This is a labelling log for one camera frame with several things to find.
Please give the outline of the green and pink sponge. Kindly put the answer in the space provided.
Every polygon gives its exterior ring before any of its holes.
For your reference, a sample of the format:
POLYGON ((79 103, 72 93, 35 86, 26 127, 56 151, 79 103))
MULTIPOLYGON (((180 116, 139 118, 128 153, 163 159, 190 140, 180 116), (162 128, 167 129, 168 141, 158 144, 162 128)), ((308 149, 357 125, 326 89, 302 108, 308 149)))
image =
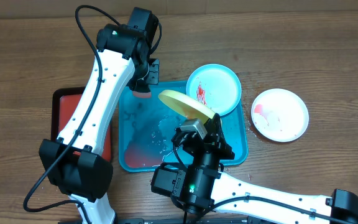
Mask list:
POLYGON ((132 91, 132 94, 134 97, 137 98, 151 98, 152 96, 151 91, 147 91, 147 92, 132 91))

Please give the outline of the yellow-green plate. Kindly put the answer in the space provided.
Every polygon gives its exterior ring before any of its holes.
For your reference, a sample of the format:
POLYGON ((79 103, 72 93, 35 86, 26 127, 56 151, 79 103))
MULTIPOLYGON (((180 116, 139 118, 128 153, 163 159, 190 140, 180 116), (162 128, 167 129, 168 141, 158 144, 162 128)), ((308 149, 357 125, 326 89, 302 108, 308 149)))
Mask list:
POLYGON ((201 102, 174 90, 164 90, 158 94, 159 100, 174 112, 186 119, 198 119, 203 125, 213 120, 216 114, 201 102))

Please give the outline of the light blue plate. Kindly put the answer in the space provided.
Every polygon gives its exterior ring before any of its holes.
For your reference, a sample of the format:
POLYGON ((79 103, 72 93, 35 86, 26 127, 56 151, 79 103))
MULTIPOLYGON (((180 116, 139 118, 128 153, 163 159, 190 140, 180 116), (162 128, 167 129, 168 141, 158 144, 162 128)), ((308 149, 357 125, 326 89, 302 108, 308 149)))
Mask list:
POLYGON ((212 63, 197 68, 190 75, 186 94, 225 116, 239 104, 242 88, 239 78, 230 68, 212 63))

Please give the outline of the white plate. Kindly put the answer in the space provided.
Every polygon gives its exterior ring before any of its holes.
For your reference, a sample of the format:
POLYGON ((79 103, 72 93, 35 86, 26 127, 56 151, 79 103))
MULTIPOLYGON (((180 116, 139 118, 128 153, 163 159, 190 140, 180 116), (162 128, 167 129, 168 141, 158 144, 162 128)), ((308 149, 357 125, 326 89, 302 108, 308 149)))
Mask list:
POLYGON ((275 142, 292 142, 308 128, 309 112, 305 102, 295 93, 273 88, 259 94, 250 110, 256 130, 275 142))

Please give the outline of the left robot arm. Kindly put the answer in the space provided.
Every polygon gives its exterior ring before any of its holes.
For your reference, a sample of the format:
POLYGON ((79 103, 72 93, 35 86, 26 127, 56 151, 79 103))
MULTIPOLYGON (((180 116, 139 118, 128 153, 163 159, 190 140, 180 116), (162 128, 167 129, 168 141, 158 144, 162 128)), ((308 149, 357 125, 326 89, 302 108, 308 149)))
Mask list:
POLYGON ((108 24, 91 44, 94 67, 70 120, 55 140, 45 139, 39 155, 45 168, 39 181, 48 179, 74 203, 82 223, 114 223, 116 213, 107 191, 112 164, 102 157, 106 133, 121 93, 129 87, 150 94, 151 73, 158 73, 150 55, 158 44, 153 41, 162 26, 108 24))

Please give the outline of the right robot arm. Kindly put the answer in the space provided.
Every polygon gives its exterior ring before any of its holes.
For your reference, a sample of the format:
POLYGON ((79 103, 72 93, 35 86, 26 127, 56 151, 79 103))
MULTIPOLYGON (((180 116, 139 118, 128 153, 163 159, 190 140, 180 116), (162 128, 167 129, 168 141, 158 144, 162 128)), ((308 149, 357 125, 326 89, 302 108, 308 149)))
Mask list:
POLYGON ((223 171, 221 160, 234 158, 226 142, 221 118, 188 119, 175 130, 175 149, 193 157, 163 162, 154 172, 153 193, 171 199, 176 207, 196 215, 197 223, 209 212, 237 213, 264 223, 358 223, 358 196, 336 189, 332 196, 298 195, 241 181, 223 171))

